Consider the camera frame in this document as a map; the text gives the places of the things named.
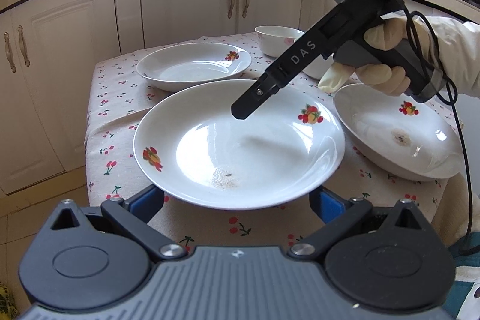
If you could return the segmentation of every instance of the tablecloth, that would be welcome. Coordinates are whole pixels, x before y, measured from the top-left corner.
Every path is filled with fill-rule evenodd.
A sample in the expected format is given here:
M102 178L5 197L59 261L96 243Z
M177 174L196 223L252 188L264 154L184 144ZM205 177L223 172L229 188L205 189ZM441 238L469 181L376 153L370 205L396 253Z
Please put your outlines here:
M257 79L272 63L258 46L255 33L202 37L188 42L220 42L251 54L242 79ZM133 137L141 118L171 93L160 91L136 72L136 64L158 48L143 49L98 63L92 81L86 133L86 170L90 204L112 197L128 198L150 184L133 155ZM356 83L352 77L350 83ZM320 99L334 111L332 94L318 90L317 81L300 74L293 87ZM451 112L437 102L427 103L456 131ZM341 197L368 199L376 206L393 206L398 199L415 201L431 221L447 180L411 182L397 178L366 159L346 135L345 157L325 186ZM255 211L220 211L191 205L165 194L162 210L149 223L191 251L196 245L280 245L284 248L323 224L309 207L308 196Z

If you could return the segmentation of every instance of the cabinet handle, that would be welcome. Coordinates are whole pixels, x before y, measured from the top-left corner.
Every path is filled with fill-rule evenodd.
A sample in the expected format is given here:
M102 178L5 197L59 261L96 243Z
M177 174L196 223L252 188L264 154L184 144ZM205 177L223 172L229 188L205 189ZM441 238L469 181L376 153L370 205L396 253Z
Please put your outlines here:
M7 56L7 60L10 63L10 68L13 73L17 72L17 67L15 67L13 58L11 57L11 46L10 46L10 40L8 38L8 33L5 32L3 35L5 38L5 54Z
M229 18L232 18L232 12L233 12L234 6L235 6L235 0L230 0L230 8L229 8L229 14L228 14Z
M250 6L250 0L245 0L245 7L243 8L243 13L242 13L243 18L247 17L248 6Z
M30 60L28 60L27 46L25 44L25 38L23 38L23 27L20 25L18 27L18 37L20 38L20 52L23 55L25 60L25 65L30 67Z

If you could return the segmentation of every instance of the triangular hole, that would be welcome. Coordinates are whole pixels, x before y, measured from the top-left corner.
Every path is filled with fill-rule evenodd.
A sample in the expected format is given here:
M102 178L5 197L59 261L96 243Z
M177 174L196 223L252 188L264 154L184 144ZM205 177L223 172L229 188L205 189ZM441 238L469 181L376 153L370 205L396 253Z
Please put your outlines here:
M58 231L59 229L74 228L79 225L71 209L64 209L53 223L52 229Z
M422 229L410 209L402 210L395 225L402 228Z

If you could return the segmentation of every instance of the person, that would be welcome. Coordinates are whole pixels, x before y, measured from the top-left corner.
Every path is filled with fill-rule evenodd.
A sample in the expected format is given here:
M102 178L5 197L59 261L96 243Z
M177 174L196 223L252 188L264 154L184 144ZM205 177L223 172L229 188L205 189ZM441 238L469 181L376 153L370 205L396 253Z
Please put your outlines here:
M438 39L439 59L445 73L455 83L459 94L480 98L480 26L473 22L461 23L448 17L427 17ZM424 59L438 63L434 38L420 19L413 20ZM389 15L383 25L369 29L365 41L380 50L395 48L407 38L406 16ZM336 92L353 73L365 85L393 96L399 96L409 87L410 79L402 67L369 64L354 69L333 63L320 80L320 90ZM455 283L444 309L460 320L480 320L480 252L461 256L469 221L469 197L465 179L461 174L448 181L432 225L454 256L457 267ZM473 194L472 233L468 247L480 245L480 199Z

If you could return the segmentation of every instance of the ribbed gray surface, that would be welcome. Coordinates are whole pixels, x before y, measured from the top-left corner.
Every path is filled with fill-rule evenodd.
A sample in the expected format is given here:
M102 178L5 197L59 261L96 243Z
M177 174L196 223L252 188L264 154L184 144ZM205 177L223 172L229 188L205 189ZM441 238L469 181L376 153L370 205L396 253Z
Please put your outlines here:
M32 307L22 318L390 320L400 316L353 308L328 286L314 263L288 259L277 247L197 247L185 260L160 264L140 292L116 307L92 314L58 314ZM440 309L402 316L402 320L448 319Z

